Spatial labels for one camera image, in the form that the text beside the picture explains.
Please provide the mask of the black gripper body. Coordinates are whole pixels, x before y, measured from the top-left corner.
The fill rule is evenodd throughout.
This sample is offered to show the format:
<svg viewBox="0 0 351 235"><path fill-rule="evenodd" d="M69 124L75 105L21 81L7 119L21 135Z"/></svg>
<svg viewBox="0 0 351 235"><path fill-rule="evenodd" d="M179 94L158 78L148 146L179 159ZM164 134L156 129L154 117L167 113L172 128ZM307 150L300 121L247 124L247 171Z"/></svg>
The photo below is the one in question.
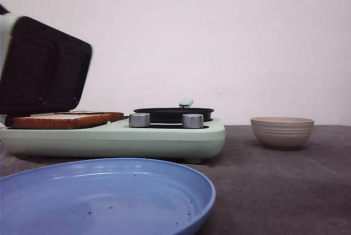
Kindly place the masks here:
<svg viewBox="0 0 351 235"><path fill-rule="evenodd" d="M8 10L0 4L0 15L7 14Z"/></svg>

